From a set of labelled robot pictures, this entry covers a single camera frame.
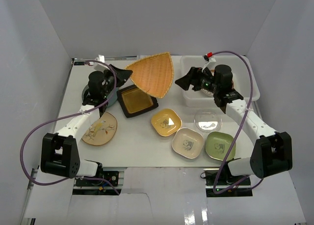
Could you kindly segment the black square amber plate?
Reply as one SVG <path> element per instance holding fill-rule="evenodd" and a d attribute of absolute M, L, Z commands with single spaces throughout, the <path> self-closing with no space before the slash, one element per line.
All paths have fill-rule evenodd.
<path fill-rule="evenodd" d="M 146 94 L 134 84 L 118 90 L 117 100 L 126 118 L 142 115 L 158 107 L 155 97 Z"/>

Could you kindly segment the woven fan-shaped basket plate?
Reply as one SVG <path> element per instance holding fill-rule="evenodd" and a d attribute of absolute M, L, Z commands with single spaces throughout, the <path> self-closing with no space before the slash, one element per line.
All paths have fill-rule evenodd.
<path fill-rule="evenodd" d="M 125 67 L 131 70 L 131 81 L 144 93 L 163 98 L 174 78 L 174 66 L 169 52 L 146 56 Z"/>

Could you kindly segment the floral patterned round plate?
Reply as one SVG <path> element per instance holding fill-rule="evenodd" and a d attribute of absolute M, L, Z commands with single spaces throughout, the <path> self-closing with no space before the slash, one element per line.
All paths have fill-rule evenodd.
<path fill-rule="evenodd" d="M 233 79 L 230 79 L 230 77 L 225 78 L 224 76 L 214 75 L 214 84 L 215 84 L 214 92 L 209 92 L 203 89 L 201 91 L 209 97 L 214 97 L 215 93 L 218 93 L 220 91 L 221 92 L 231 91 L 234 88 L 234 81 Z"/>

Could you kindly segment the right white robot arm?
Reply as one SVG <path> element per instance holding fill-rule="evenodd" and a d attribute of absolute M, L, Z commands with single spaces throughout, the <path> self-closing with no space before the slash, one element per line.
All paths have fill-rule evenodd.
<path fill-rule="evenodd" d="M 251 157 L 226 163 L 227 169 L 221 173 L 225 184 L 235 184 L 241 175 L 255 175 L 262 179 L 292 169 L 290 135 L 269 127 L 248 109 L 249 104 L 233 88 L 233 74 L 229 66 L 218 65 L 214 73 L 208 68 L 191 67 L 175 84 L 185 91 L 191 88 L 212 92 L 215 104 L 241 127 L 254 145 Z"/>

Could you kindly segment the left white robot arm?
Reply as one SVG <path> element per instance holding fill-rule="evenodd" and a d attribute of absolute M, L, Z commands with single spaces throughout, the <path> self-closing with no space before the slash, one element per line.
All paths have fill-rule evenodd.
<path fill-rule="evenodd" d="M 99 170 L 100 163 L 81 159 L 78 143 L 104 114 L 109 99 L 131 75 L 131 70 L 119 69 L 111 64 L 104 71 L 90 73 L 78 115 L 56 133 L 47 133 L 43 137 L 42 172 L 66 178 L 85 176 L 92 185 L 102 183 L 104 173 Z"/>

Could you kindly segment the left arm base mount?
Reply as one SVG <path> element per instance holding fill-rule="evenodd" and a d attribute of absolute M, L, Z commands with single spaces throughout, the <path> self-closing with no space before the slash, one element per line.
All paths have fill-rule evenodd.
<path fill-rule="evenodd" d="M 102 180 L 76 179 L 73 195 L 117 196 L 121 193 L 124 182 L 123 171 L 102 170 L 97 178 L 102 178 Z"/>

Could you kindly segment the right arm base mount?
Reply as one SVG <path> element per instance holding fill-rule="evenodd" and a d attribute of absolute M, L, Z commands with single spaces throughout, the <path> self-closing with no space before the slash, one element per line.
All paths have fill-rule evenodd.
<path fill-rule="evenodd" d="M 214 180 L 216 178 L 218 168 L 205 169 L 201 174 L 200 178 L 205 181 L 205 189 L 207 198 L 211 197 L 252 197 L 253 193 L 251 190 L 251 180 L 246 178 L 239 184 L 228 189 L 224 193 L 215 194 L 214 192 L 219 192 L 230 185 L 236 183 L 238 180 L 244 176 L 231 176 L 227 177 L 226 173 L 221 172 L 215 190 L 213 189 Z"/>

